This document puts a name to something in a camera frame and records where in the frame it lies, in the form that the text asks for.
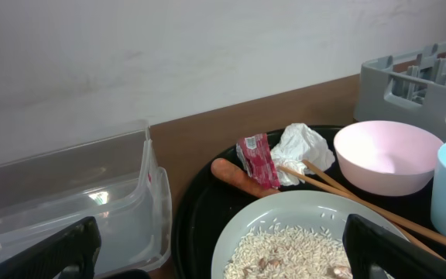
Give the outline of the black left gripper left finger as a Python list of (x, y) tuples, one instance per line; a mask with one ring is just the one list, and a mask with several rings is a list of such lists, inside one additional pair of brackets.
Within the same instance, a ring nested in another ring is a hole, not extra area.
[(0, 279), (91, 279), (101, 249), (96, 219), (85, 217), (0, 263)]

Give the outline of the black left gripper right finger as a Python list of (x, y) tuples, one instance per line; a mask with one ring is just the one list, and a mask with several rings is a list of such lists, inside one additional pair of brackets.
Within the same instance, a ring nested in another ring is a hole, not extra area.
[(354, 279), (446, 279), (446, 261), (360, 215), (348, 216), (342, 241)]

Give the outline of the wooden chopstick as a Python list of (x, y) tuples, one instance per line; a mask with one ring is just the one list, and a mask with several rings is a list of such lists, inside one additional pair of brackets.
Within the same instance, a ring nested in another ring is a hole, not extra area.
[(301, 180), (304, 180), (304, 181), (306, 181), (306, 182), (308, 182), (308, 183), (310, 183), (310, 184), (312, 184), (312, 185), (314, 185), (314, 186), (316, 186), (316, 187), (318, 187), (318, 188), (320, 188), (320, 189), (322, 189), (324, 191), (328, 191), (328, 192), (330, 192), (332, 194), (340, 195), (342, 197), (351, 199), (352, 201), (358, 202), (358, 203), (360, 203), (360, 204), (370, 208), (371, 210), (379, 213), (380, 215), (382, 215), (383, 217), (385, 217), (389, 221), (395, 222), (397, 225), (400, 225), (400, 226), (402, 226), (404, 228), (412, 230), (412, 231), (414, 231), (414, 232), (416, 232), (418, 234), (421, 234), (422, 236), (426, 236), (427, 238), (432, 239), (433, 241), (436, 241), (436, 242), (446, 246), (446, 236), (442, 236), (441, 234), (439, 234), (437, 232), (434, 232), (432, 230), (429, 230), (426, 227), (423, 227), (423, 226), (421, 226), (419, 224), (416, 224), (415, 222), (412, 222), (412, 221), (410, 221), (408, 219), (405, 219), (405, 218), (403, 218), (403, 217), (401, 217), (399, 215), (396, 215), (396, 214), (394, 214), (392, 212), (389, 212), (389, 211), (387, 211), (387, 210), (385, 210), (383, 208), (380, 208), (379, 206), (376, 206), (376, 205), (371, 204), (371, 203), (369, 203), (367, 201), (364, 201), (361, 198), (359, 198), (358, 196), (352, 197), (351, 195), (349, 195), (349, 194), (347, 194), (347, 193), (345, 193), (343, 191), (340, 191), (340, 190), (338, 190), (336, 188), (333, 188), (327, 182), (325, 184), (325, 183), (317, 181), (317, 180), (315, 180), (315, 179), (313, 179), (311, 177), (308, 177), (308, 176), (305, 176), (303, 174), (297, 173), (296, 171), (291, 170), (291, 169), (289, 169), (287, 167), (278, 166), (278, 169), (283, 171), (283, 172), (285, 172), (285, 173), (287, 173), (287, 174), (291, 174), (294, 177), (297, 177), (297, 178), (299, 178)]
[[(336, 188), (340, 191), (343, 191), (349, 195), (351, 195), (352, 197), (356, 197), (356, 195), (354, 193), (352, 193), (351, 191), (349, 191), (347, 188), (345, 188), (343, 185), (339, 184), (336, 180), (334, 180), (332, 177), (328, 176), (325, 172), (323, 172), (322, 170), (318, 169), (316, 166), (314, 166), (311, 162), (309, 162), (308, 160), (303, 160), (303, 163), (307, 166), (308, 169), (310, 169), (311, 171), (313, 171), (316, 175), (318, 175), (323, 181), (326, 181), (330, 186), (332, 186), (333, 188)], [(434, 252), (431, 248), (429, 248), (428, 246), (426, 246), (424, 243), (422, 243), (420, 240), (418, 240), (416, 237), (412, 236), (410, 233), (408, 233), (405, 229), (403, 229), (402, 227), (398, 226), (395, 222), (393, 222), (393, 225), (398, 228), (399, 231), (401, 231), (401, 233), (408, 239), (410, 240), (413, 244), (417, 245), (418, 247), (420, 247), (421, 249), (426, 250), (428, 253), (433, 254), (436, 257), (439, 257), (442, 260), (445, 260), (442, 256), (440, 256), (438, 253)]]

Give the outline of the grey plate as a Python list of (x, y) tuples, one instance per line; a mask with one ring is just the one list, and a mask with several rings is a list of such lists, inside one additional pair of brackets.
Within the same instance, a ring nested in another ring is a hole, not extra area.
[(319, 191), (288, 191), (260, 198), (243, 208), (222, 231), (213, 252), (211, 277), (223, 278), (227, 260), (234, 253), (240, 239), (253, 227), (267, 231), (270, 226), (301, 226), (318, 231), (324, 227), (331, 237), (340, 239), (347, 218), (358, 214), (396, 235), (400, 231), (381, 215), (347, 198)]

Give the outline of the pink bowl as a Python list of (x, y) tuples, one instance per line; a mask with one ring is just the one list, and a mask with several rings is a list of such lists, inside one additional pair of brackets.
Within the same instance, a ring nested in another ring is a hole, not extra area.
[(426, 187), (442, 145), (424, 129), (392, 121), (357, 122), (334, 137), (343, 176), (363, 191), (391, 197)]

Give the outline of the white napkin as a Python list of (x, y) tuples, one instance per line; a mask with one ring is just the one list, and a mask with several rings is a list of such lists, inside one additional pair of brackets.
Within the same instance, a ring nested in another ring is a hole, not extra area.
[(321, 171), (326, 171), (335, 162), (335, 155), (329, 149), (326, 139), (304, 123), (288, 125), (280, 141), (271, 149), (270, 155), (281, 186), (295, 186), (301, 180), (279, 170), (279, 166), (300, 174), (314, 174), (303, 163), (304, 160)]

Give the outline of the red snack wrapper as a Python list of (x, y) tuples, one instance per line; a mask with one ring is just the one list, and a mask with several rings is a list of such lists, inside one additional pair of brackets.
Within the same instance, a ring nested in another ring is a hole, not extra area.
[(241, 138), (237, 141), (235, 148), (247, 175), (256, 180), (264, 189), (280, 188), (280, 180), (265, 133)]

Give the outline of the orange sausage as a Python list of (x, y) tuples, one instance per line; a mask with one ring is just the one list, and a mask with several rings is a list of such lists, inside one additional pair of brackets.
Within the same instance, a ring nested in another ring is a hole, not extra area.
[(211, 173), (219, 180), (244, 191), (257, 198), (280, 193), (275, 188), (265, 189), (255, 179), (251, 178), (240, 167), (224, 158), (217, 158), (211, 163)]

